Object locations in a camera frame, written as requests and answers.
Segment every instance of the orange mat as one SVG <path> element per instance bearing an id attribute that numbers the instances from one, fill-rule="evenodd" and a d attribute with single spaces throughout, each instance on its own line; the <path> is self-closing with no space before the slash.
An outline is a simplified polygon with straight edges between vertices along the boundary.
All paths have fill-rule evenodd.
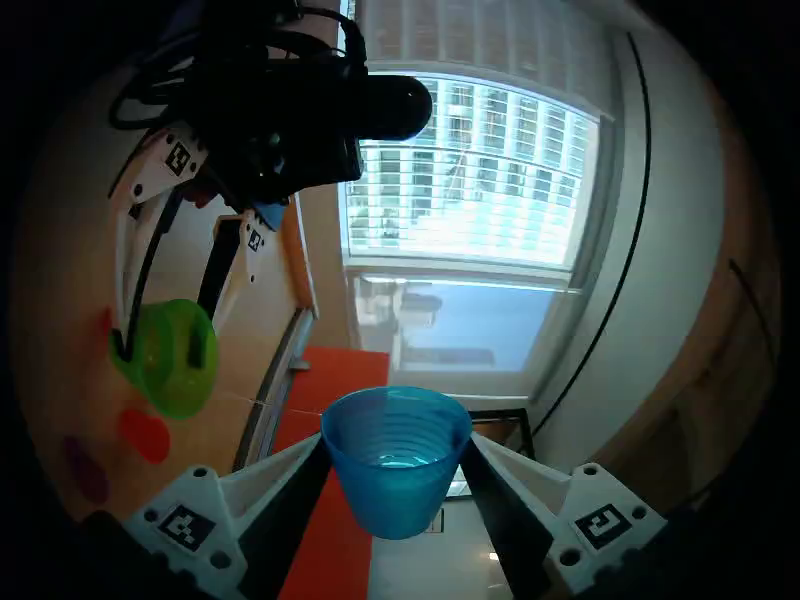
<path id="1" fill-rule="evenodd" d="M 386 385 L 389 355 L 360 350 L 308 348 L 311 370 L 298 373 L 273 444 L 279 452 L 319 431 L 320 415 L 341 396 Z M 365 600 L 372 536 L 350 511 L 331 469 L 281 590 L 281 600 Z"/>

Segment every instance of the red dot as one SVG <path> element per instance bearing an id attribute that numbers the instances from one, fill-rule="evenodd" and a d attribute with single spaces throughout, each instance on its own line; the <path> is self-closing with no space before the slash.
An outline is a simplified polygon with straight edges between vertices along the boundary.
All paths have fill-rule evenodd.
<path id="1" fill-rule="evenodd" d="M 169 455 L 169 429 L 161 419 L 129 408 L 120 414 L 117 429 L 146 461 L 157 465 Z"/>

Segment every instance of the glass window pane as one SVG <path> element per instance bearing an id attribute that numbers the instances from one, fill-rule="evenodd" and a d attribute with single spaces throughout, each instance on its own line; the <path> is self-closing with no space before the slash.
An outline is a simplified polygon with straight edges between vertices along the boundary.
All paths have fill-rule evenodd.
<path id="1" fill-rule="evenodd" d="M 561 265 L 596 123 L 491 85 L 422 82 L 435 103 L 423 131 L 362 142 L 363 176 L 345 188 L 351 254 Z"/>

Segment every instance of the blue plastic cup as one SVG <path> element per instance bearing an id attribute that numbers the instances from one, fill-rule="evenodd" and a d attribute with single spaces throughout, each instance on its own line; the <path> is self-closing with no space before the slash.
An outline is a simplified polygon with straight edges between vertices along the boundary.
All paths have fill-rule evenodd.
<path id="1" fill-rule="evenodd" d="M 388 540 L 431 524 L 471 431 L 457 401 L 412 387 L 354 392 L 322 415 L 322 437 L 356 521 Z"/>

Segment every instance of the wooden table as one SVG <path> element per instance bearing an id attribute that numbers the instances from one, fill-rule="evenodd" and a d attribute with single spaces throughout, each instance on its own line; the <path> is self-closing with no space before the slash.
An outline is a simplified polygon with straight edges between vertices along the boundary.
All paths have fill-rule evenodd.
<path id="1" fill-rule="evenodd" d="M 297 204 L 280 234 L 266 239 L 256 283 L 247 288 L 219 335 L 216 387 L 196 416 L 165 418 L 171 452 L 147 463 L 117 434 L 125 408 L 156 415 L 112 366 L 103 315 L 112 305 L 113 247 L 108 191 L 143 132 L 106 125 L 107 107 L 130 72 L 119 72 L 68 108 L 42 149 L 18 215 L 11 301 L 12 365 L 17 396 L 46 473 L 67 511 L 80 519 L 98 508 L 124 518 L 193 464 L 230 472 L 253 399 L 298 310 L 314 310 L 313 287 Z M 220 199 L 181 206 L 162 239 L 144 301 L 196 299 Z M 79 440 L 105 471 L 108 501 L 89 502 L 62 452 Z"/>

